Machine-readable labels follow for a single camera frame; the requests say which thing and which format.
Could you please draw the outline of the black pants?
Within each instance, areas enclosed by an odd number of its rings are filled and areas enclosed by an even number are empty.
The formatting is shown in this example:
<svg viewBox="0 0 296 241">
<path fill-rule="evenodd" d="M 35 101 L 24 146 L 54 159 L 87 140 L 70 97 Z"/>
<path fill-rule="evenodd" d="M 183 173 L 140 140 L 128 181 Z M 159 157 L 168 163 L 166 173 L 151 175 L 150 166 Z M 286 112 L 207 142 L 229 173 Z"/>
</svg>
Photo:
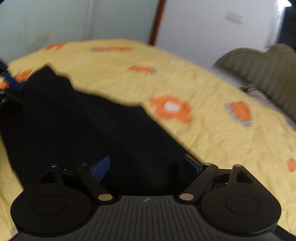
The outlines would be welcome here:
<svg viewBox="0 0 296 241">
<path fill-rule="evenodd" d="M 21 91 L 1 94 L 1 137 L 24 188 L 48 181 L 51 165 L 94 166 L 106 157 L 100 183 L 119 195 L 177 195 L 199 175 L 189 151 L 143 107 L 79 92 L 49 66 Z"/>
</svg>

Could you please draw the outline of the yellow floral bed sheet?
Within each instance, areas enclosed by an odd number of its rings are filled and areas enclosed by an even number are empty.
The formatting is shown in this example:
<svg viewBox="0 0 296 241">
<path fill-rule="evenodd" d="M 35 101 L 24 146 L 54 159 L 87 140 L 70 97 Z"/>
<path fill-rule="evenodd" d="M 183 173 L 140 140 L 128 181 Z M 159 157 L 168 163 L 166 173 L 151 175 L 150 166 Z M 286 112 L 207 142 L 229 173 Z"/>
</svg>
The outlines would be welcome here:
<svg viewBox="0 0 296 241">
<path fill-rule="evenodd" d="M 240 164 L 252 202 L 119 195 L 101 202 L 50 178 L 24 188 L 1 137 L 1 240 L 295 240 L 295 131 L 209 71 L 131 40 L 49 45 L 12 61 L 26 83 L 49 66 L 83 93 L 146 113 L 199 163 Z"/>
</svg>

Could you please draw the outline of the frosted glass wardrobe door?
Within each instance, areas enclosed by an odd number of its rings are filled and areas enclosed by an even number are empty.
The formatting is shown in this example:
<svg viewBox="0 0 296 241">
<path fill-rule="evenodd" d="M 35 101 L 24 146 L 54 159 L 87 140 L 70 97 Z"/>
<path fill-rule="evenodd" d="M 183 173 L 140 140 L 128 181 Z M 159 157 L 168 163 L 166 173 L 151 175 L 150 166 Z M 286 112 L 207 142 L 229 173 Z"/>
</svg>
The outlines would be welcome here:
<svg viewBox="0 0 296 241">
<path fill-rule="evenodd" d="M 91 39 L 147 43 L 158 1 L 1 1 L 1 60 Z"/>
</svg>

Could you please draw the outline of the olive green padded headboard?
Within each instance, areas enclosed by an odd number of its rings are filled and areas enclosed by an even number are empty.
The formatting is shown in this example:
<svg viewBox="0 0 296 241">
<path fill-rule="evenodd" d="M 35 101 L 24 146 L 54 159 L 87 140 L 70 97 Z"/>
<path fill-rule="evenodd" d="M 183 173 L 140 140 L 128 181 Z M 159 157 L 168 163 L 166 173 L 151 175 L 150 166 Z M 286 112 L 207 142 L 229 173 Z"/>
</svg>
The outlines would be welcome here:
<svg viewBox="0 0 296 241">
<path fill-rule="evenodd" d="M 220 57 L 215 66 L 255 85 L 295 121 L 295 50 L 275 44 L 266 52 L 238 48 Z"/>
</svg>

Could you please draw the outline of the white wall switch plate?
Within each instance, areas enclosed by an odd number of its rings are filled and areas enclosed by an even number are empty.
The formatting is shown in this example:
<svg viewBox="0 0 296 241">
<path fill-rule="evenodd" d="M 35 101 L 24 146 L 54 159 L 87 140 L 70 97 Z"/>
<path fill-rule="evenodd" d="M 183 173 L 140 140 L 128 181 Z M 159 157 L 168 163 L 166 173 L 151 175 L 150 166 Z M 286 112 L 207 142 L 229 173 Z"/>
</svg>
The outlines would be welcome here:
<svg viewBox="0 0 296 241">
<path fill-rule="evenodd" d="M 238 25 L 242 25 L 243 24 L 243 16 L 234 13 L 232 11 L 226 11 L 225 12 L 225 16 L 224 16 L 227 20 L 232 21 Z"/>
</svg>

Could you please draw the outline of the brown wooden door frame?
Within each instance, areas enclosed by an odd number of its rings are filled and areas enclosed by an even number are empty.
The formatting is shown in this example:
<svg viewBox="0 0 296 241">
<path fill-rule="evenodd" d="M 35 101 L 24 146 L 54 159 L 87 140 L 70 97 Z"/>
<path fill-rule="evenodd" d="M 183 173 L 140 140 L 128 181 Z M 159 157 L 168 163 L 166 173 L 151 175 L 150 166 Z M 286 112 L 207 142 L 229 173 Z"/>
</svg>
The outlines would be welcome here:
<svg viewBox="0 0 296 241">
<path fill-rule="evenodd" d="M 154 22 L 153 22 L 151 34 L 149 37 L 149 45 L 154 46 L 156 43 L 158 32 L 159 32 L 159 27 L 160 27 L 163 13 L 165 10 L 165 6 L 166 6 L 166 0 L 159 0 L 158 1 L 156 13 L 154 15 Z"/>
</svg>

